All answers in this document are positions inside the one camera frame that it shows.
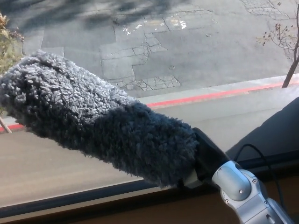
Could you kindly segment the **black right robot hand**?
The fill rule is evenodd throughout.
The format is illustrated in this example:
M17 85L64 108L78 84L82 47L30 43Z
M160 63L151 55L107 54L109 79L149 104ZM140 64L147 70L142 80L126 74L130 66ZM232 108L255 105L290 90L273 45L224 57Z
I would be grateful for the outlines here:
M202 130L196 127L192 130L199 142L196 146L194 170L187 178L179 180L177 187L193 189L208 184L218 189L219 186L212 181L212 177L230 159Z

